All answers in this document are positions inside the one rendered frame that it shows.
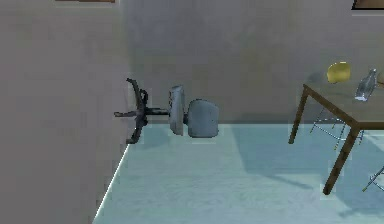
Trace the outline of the grey swivel office chair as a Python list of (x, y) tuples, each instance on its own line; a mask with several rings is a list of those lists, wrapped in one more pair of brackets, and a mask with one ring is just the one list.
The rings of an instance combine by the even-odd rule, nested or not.
[(213, 138), (219, 133), (219, 107), (205, 99), (194, 99), (185, 110), (185, 95), (182, 85), (173, 86), (169, 91), (169, 108), (150, 108), (147, 106), (149, 95), (141, 89), (137, 81), (127, 78), (133, 87), (136, 109), (129, 112), (115, 112), (119, 118), (134, 117), (135, 129), (126, 144), (139, 142), (142, 129), (148, 125), (148, 116), (168, 116), (168, 123), (175, 135), (184, 134), (184, 126), (188, 127), (188, 135), (192, 138)]

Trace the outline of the brown wooden table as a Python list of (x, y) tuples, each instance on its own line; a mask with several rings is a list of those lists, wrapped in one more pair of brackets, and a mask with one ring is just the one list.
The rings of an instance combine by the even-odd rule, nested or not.
[(361, 130), (384, 130), (384, 89), (379, 88), (374, 91), (367, 101), (358, 101), (354, 98), (357, 86), (358, 83), (353, 81), (341, 84), (311, 82), (303, 84), (300, 102), (288, 140), (289, 144), (293, 144), (295, 141), (308, 97), (313, 98), (350, 127), (347, 138), (324, 184), (324, 195), (329, 195), (332, 192), (359, 132)]

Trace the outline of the clear glass bottle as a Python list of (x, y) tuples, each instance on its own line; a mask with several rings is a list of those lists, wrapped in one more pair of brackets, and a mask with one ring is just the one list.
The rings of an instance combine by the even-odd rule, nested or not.
[(377, 85), (377, 69), (372, 68), (360, 82), (355, 92), (355, 99), (366, 102)]

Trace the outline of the dark framed wall picture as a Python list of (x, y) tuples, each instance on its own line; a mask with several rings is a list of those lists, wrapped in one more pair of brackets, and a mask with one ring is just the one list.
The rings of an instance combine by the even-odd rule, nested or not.
[(384, 9), (384, 0), (354, 0), (353, 10), (379, 10)]

